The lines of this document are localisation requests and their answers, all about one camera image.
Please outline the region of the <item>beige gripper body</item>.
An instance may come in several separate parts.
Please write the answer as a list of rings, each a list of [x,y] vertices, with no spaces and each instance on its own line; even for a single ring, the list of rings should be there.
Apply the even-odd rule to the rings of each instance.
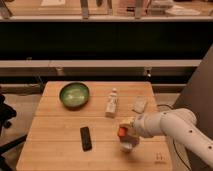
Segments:
[[[119,123],[119,129],[121,129],[121,128],[125,129],[126,135],[124,137],[119,137],[119,136],[118,137],[119,137],[121,142],[122,141],[126,141],[126,142],[136,141],[137,145],[138,145],[140,138],[139,138],[138,133],[134,129],[133,123],[134,123],[133,117],[129,117],[129,118],[122,120]]]

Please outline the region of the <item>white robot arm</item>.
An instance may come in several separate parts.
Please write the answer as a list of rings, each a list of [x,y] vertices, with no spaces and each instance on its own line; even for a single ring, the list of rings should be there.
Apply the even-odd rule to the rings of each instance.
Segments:
[[[125,150],[139,144],[139,138],[169,136],[197,155],[213,169],[213,140],[196,127],[195,114],[186,108],[143,113],[119,123],[117,135]]]

